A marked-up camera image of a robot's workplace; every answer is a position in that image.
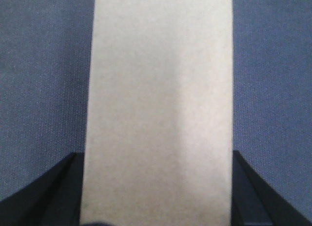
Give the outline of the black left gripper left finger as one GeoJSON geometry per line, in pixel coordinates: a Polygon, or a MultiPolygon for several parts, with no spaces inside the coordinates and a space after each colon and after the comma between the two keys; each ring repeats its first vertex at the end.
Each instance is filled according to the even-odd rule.
{"type": "Polygon", "coordinates": [[[71,153],[0,202],[2,226],[78,226],[84,154],[71,153]]]}

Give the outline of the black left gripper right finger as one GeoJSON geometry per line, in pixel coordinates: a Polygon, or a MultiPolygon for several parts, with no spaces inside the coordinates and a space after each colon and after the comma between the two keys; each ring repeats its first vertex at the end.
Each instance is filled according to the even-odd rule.
{"type": "Polygon", "coordinates": [[[310,226],[312,223],[281,197],[233,151],[234,226],[310,226]]]}

